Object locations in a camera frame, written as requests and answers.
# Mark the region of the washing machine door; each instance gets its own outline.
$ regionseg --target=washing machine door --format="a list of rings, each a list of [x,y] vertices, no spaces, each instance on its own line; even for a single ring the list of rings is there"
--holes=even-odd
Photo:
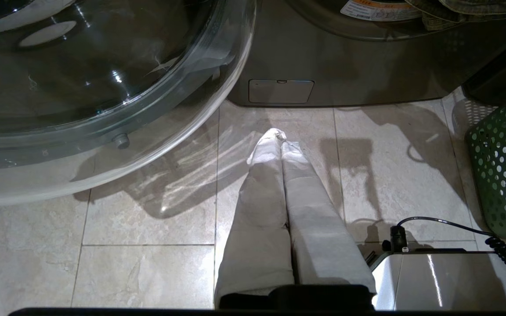
[[[254,0],[0,0],[0,205],[119,178],[239,77]]]

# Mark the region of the warning label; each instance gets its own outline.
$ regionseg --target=warning label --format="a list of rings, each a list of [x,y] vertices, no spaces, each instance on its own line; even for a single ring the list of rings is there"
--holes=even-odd
[[[373,0],[349,0],[341,13],[367,21],[403,21],[420,18],[422,13],[406,2],[377,2]]]

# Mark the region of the washing machine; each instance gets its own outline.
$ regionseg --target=washing machine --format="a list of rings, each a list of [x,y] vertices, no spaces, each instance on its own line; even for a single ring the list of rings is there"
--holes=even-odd
[[[301,107],[442,98],[506,50],[506,19],[431,32],[420,16],[395,0],[265,0],[228,98]]]
[[[72,194],[158,158],[213,114],[254,0],[0,0],[0,205]]]
[[[144,166],[232,88],[248,106],[438,98],[506,49],[506,20],[428,32],[353,1],[0,0],[0,205]]]

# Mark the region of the tile floor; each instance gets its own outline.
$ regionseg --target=tile floor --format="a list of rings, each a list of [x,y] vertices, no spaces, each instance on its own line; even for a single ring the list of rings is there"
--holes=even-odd
[[[463,134],[492,108],[460,90],[369,108],[227,102],[152,164],[72,196],[0,208],[0,316],[26,306],[212,308],[245,159],[277,127],[299,140],[367,254],[412,215],[483,227]],[[406,225],[415,243],[484,250],[483,238]]]

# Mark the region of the white pants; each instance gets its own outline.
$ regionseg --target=white pants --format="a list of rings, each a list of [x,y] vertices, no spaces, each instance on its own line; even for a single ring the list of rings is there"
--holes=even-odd
[[[370,268],[298,143],[271,128],[247,164],[215,306],[227,294],[265,295],[289,284],[362,284],[376,293]]]

